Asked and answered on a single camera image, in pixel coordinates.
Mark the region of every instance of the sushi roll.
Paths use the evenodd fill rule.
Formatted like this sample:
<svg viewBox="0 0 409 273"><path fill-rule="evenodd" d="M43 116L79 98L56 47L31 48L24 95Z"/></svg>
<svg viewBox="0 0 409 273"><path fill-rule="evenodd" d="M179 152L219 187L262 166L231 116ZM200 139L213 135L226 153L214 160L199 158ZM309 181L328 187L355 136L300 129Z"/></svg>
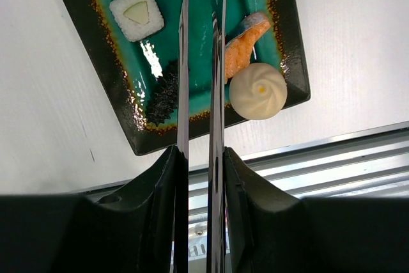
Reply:
<svg viewBox="0 0 409 273"><path fill-rule="evenodd" d="M155 0L113 0L109 9L130 42L140 41L165 26Z"/></svg>

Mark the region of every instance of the black seaweed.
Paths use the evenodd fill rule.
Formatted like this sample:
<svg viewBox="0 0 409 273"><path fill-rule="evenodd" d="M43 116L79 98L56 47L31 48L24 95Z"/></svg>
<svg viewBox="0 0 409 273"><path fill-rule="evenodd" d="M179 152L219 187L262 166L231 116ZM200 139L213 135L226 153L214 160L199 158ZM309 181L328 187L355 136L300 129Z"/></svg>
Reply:
<svg viewBox="0 0 409 273"><path fill-rule="evenodd" d="M146 105L146 120L159 126L171 118L178 107L178 62L172 61L162 72Z"/></svg>

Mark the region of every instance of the white dumpling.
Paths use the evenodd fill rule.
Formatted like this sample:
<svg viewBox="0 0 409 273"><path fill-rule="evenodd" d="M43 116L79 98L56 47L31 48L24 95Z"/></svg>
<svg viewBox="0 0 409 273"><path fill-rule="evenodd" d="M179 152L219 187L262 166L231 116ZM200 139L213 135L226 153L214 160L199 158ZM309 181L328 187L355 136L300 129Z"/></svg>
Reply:
<svg viewBox="0 0 409 273"><path fill-rule="evenodd" d="M231 80L229 96L233 109L248 120L275 116L287 101L284 77L266 63L250 64Z"/></svg>

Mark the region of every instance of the table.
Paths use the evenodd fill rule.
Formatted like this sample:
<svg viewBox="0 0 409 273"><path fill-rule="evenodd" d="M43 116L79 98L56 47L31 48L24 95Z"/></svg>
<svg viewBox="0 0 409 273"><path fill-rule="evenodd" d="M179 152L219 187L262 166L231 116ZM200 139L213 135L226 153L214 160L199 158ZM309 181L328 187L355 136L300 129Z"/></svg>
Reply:
<svg viewBox="0 0 409 273"><path fill-rule="evenodd" d="M307 103L226 129L240 155L409 120L409 2L297 0ZM68 192L133 178L136 157L62 0L0 0L0 192ZM208 136L190 166L208 162Z"/></svg>

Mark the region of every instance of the plate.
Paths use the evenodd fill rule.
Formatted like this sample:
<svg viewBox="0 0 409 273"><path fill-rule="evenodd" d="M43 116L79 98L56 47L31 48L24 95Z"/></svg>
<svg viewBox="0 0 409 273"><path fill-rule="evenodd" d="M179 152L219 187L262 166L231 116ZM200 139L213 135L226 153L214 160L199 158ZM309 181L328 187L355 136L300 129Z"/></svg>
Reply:
<svg viewBox="0 0 409 273"><path fill-rule="evenodd" d="M124 133L136 155L176 142L177 111L156 127L146 122L144 108L158 76L178 57L181 0L156 0L165 27L140 42L129 42L109 9L112 0L63 0L95 70L104 85ZM252 62L282 70L288 83L285 107L310 98L302 38L295 0L228 0L226 31L246 15L262 11L273 27L256 43ZM189 137L209 133L212 77L212 9L210 0L190 0L189 8ZM245 121L229 105L226 88L226 126Z"/></svg>

